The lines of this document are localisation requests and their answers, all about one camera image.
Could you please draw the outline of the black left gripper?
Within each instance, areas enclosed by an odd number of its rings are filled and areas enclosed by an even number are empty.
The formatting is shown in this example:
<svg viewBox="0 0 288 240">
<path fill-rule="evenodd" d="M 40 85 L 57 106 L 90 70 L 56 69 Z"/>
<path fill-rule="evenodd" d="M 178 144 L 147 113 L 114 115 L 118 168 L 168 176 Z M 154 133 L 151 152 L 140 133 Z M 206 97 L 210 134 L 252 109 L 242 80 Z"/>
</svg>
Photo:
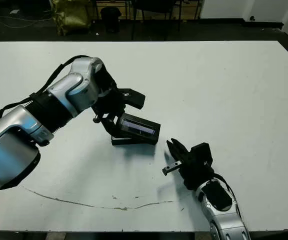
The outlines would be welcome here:
<svg viewBox="0 0 288 240">
<path fill-rule="evenodd" d="M 119 127 L 114 123 L 114 117 L 120 118 L 125 113 L 125 102 L 122 93 L 117 87 L 110 88 L 97 98 L 95 104 L 92 105 L 95 113 L 94 123 L 102 123 L 104 129 L 114 138 L 120 138 L 121 132 Z M 114 117 L 103 118 L 105 114 Z"/>
</svg>

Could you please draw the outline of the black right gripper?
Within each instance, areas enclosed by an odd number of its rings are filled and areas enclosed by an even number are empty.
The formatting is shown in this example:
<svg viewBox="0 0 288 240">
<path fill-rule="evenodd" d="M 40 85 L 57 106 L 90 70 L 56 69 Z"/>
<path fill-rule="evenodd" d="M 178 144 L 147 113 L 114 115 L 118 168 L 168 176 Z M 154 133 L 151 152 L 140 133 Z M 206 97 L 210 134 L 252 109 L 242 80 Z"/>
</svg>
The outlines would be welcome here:
<svg viewBox="0 0 288 240">
<path fill-rule="evenodd" d="M 188 151 L 186 147 L 175 138 L 166 141 L 167 147 L 175 162 L 162 169 L 166 176 L 178 170 L 183 178 L 183 184 L 188 190 L 197 190 L 203 183 L 214 176 L 212 168 L 213 158 L 209 150 Z"/>
</svg>

